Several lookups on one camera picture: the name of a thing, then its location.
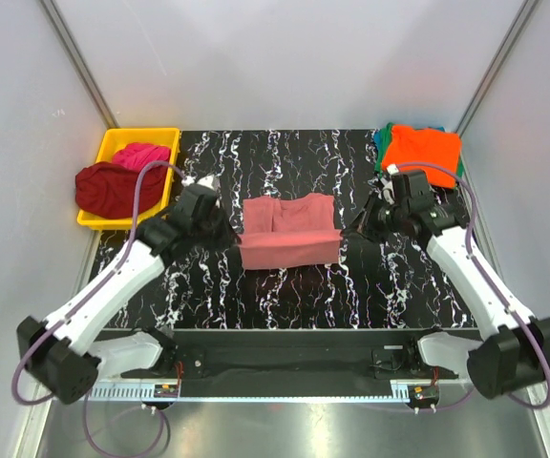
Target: red cloth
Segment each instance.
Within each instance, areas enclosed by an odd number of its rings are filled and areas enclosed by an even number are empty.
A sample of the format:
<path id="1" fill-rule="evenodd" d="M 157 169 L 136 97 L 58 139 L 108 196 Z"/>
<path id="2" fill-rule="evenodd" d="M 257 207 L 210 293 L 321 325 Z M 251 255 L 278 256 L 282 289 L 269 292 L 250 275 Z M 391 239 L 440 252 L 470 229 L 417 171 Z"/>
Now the red cloth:
<path id="1" fill-rule="evenodd" d="M 166 167 L 150 169 L 141 182 L 139 212 L 162 197 Z M 129 218 L 139 173 L 110 162 L 98 162 L 75 176 L 75 202 L 84 211 L 106 219 Z"/>
<path id="2" fill-rule="evenodd" d="M 154 160 L 169 160 L 171 148 L 152 143 L 129 143 L 112 157 L 112 163 L 136 172 Z"/>
<path id="3" fill-rule="evenodd" d="M 341 231 L 334 229 L 334 198 L 295 200 L 264 196 L 243 201 L 243 268 L 280 269 L 338 262 Z"/>

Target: clothing pile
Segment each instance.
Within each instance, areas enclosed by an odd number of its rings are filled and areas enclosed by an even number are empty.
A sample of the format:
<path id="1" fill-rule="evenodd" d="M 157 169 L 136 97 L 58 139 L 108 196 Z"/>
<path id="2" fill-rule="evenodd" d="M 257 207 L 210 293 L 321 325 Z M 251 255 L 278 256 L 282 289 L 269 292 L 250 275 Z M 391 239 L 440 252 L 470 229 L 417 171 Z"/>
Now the clothing pile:
<path id="1" fill-rule="evenodd" d="M 464 172 L 459 160 L 462 142 L 457 134 L 446 133 L 442 127 L 414 129 L 389 123 L 374 134 L 373 140 L 377 148 L 374 171 L 379 176 L 388 166 L 403 162 L 429 162 L 460 177 Z M 432 168 L 419 168 L 426 172 L 430 184 L 444 188 L 455 187 L 452 177 Z"/>
<path id="2" fill-rule="evenodd" d="M 112 162 L 98 162 L 75 176 L 75 202 L 84 211 L 106 219 L 133 214 L 135 186 L 141 169 L 154 160 L 169 160 L 171 148 L 151 143 L 130 143 Z M 166 167 L 150 169 L 141 182 L 139 212 L 156 205 L 162 197 Z"/>

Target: metal floor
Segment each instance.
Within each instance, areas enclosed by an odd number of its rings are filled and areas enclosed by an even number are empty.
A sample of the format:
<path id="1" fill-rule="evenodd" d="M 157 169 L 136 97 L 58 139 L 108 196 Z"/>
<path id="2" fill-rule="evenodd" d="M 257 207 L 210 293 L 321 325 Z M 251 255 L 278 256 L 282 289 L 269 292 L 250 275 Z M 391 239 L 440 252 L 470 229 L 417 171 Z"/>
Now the metal floor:
<path id="1" fill-rule="evenodd" d="M 461 397 L 459 386 L 443 386 L 443 404 Z M 91 403 L 92 431 L 131 406 Z M 82 404 L 53 404 L 40 457 L 97 455 L 84 440 Z M 374 408 L 400 408 L 402 413 Z M 171 437 L 151 456 L 222 458 L 348 457 L 545 457 L 534 415 L 507 398 L 487 401 L 475 394 L 459 409 L 415 416 L 401 406 L 298 404 L 184 404 L 167 410 Z M 95 435 L 116 455 L 133 455 L 154 439 L 158 420 L 136 411 Z"/>

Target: orange cloth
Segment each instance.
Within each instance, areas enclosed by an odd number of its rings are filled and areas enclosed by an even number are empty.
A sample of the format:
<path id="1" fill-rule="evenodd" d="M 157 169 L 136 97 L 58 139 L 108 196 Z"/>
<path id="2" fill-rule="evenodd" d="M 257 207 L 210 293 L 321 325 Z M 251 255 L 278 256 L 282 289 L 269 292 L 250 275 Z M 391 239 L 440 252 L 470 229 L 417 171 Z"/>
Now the orange cloth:
<path id="1" fill-rule="evenodd" d="M 434 129 L 416 131 L 413 127 L 395 125 L 391 128 L 391 143 L 381 162 L 381 168 L 386 170 L 392 164 L 420 161 L 440 165 L 456 173 L 461 149 L 462 141 L 457 134 Z M 442 172 L 428 167 L 418 168 L 426 172 L 430 184 L 455 188 L 455 180 Z"/>

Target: magenta cloth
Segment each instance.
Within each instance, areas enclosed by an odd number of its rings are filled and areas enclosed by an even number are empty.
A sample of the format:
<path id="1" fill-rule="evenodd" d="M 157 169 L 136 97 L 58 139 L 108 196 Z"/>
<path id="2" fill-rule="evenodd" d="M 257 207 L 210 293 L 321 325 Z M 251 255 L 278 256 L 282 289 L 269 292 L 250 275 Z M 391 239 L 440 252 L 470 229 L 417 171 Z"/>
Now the magenta cloth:
<path id="1" fill-rule="evenodd" d="M 171 148 L 152 143 L 129 143 L 112 157 L 112 163 L 125 169 L 141 172 L 153 160 L 169 160 Z"/>
<path id="2" fill-rule="evenodd" d="M 341 231 L 334 228 L 333 219 L 333 196 L 244 200 L 243 268 L 281 269 L 338 262 Z"/>

